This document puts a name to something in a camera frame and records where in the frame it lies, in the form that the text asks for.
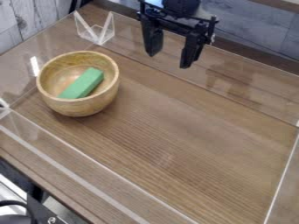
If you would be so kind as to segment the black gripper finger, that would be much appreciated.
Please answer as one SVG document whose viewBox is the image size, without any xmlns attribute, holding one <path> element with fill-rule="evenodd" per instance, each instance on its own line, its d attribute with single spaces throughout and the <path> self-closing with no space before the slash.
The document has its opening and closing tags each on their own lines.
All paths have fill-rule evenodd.
<svg viewBox="0 0 299 224">
<path fill-rule="evenodd" d="M 154 57 L 164 46 L 164 32 L 159 22 L 147 15 L 140 15 L 142 31 L 144 37 L 144 50 Z"/>
<path fill-rule="evenodd" d="M 186 69 L 192 65 L 202 54 L 204 37 L 198 32 L 191 32 L 186 36 L 184 48 L 182 49 L 180 68 Z"/>
</svg>

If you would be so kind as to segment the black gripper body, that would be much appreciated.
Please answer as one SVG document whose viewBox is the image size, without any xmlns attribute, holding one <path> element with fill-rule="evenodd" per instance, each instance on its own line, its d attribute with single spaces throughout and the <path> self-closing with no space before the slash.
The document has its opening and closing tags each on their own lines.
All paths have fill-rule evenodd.
<svg viewBox="0 0 299 224">
<path fill-rule="evenodd" d="M 160 19 L 168 30 L 183 34 L 199 29 L 211 45 L 215 41 L 215 26 L 219 18 L 202 7 L 202 0 L 138 0 L 140 13 Z"/>
</svg>

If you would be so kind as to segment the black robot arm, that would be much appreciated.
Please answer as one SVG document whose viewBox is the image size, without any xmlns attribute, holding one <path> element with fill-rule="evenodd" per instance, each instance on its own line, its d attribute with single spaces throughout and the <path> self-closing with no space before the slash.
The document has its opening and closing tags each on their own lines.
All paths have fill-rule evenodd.
<svg viewBox="0 0 299 224">
<path fill-rule="evenodd" d="M 202 8 L 202 0 L 138 0 L 144 50 L 154 57 L 164 47 L 164 31 L 186 37 L 180 68 L 190 68 L 206 45 L 215 40 L 218 16 Z"/>
</svg>

